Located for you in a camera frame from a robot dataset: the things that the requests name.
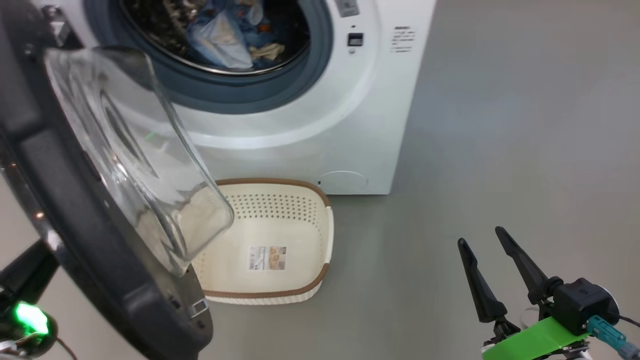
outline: washing machine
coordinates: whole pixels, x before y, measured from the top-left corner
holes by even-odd
[[[389,193],[435,0],[266,0],[267,13],[273,3],[271,13],[285,8],[302,18],[300,36],[278,66],[240,71],[203,64],[159,39],[171,26],[149,24],[176,19],[145,18],[144,9],[169,1],[37,1],[59,6],[85,47],[145,51],[216,179]],[[128,100],[131,108],[141,102]]]

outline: green bracket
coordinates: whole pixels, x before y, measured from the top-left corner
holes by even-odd
[[[483,353],[484,360],[533,360],[583,340],[589,334],[575,336],[553,318],[541,320],[530,328],[497,343]]]

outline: floor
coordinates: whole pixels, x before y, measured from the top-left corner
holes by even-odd
[[[456,240],[517,322],[504,226],[547,275],[585,277],[640,318],[640,3],[441,0],[394,189],[334,197],[330,272],[311,300],[216,304],[202,359],[479,359]],[[0,186],[0,265],[35,238]],[[60,272],[42,306],[80,359],[141,359]],[[640,331],[619,328],[640,343]],[[616,355],[596,343],[595,359]],[[44,360],[67,359],[58,348]]]

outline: teal connector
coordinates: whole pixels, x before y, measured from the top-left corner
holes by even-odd
[[[618,352],[618,355],[625,360],[640,359],[640,349],[627,342],[627,337],[618,331],[613,325],[606,322],[598,315],[589,318],[587,322],[587,332],[596,339],[603,341]]]

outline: washing machine door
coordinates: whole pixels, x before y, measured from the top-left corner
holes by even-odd
[[[231,210],[146,57],[80,47],[55,8],[0,2],[2,173],[41,241],[122,336],[150,359],[196,359],[213,329],[189,260],[230,226]],[[164,126],[141,133],[129,121],[117,85],[127,78]],[[203,212],[210,221],[197,227]]]

